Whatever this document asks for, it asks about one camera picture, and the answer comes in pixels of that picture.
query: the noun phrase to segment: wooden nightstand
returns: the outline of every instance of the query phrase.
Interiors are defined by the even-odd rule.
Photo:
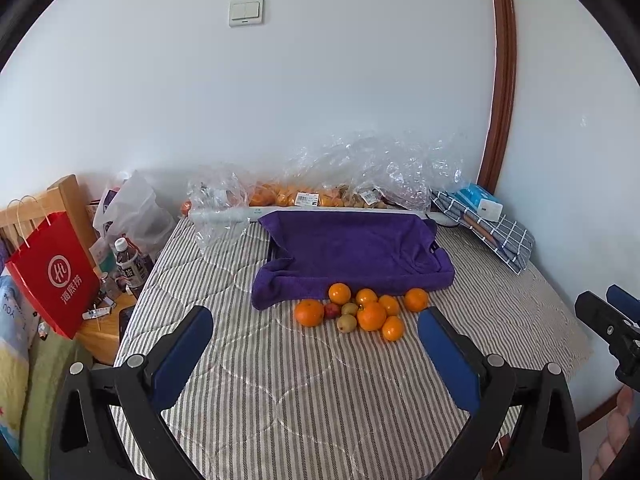
[[[118,314],[123,308],[134,304],[136,304],[134,296],[121,294],[116,300],[116,306],[108,316],[87,319],[80,325],[76,339],[98,362],[113,366],[118,346],[120,346]]]

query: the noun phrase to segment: green blanket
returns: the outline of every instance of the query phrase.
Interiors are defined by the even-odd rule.
[[[50,333],[29,350],[29,388],[22,412],[20,461],[33,480],[49,477],[49,446],[58,389],[73,362],[91,367],[91,355],[76,341]]]

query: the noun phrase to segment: quilted bedspread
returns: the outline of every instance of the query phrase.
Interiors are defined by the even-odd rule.
[[[431,303],[482,351],[521,367],[555,361],[567,378],[586,361],[586,336],[533,265],[514,275],[461,228],[440,229],[436,239],[456,279],[432,293]],[[202,304],[212,312],[213,337],[162,416],[205,478],[426,476],[468,414],[425,354],[416,315],[402,309],[406,333],[390,344],[379,333],[341,334],[329,321],[302,328],[292,318],[294,302],[255,310],[250,291],[268,242],[253,223],[239,240],[201,254],[193,224],[183,219],[140,296],[116,365],[147,353]],[[153,478],[122,410],[113,412],[137,473]],[[512,409],[503,431],[516,416]]]

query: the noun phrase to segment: haidilao logo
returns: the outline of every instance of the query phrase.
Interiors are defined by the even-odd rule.
[[[49,262],[49,281],[51,285],[62,288],[71,280],[71,266],[69,260],[59,254]]]

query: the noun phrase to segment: blue tissue pack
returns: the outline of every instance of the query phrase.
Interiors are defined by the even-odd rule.
[[[497,222],[502,215],[502,204],[478,184],[469,184],[455,193],[456,199],[473,209],[480,218]]]

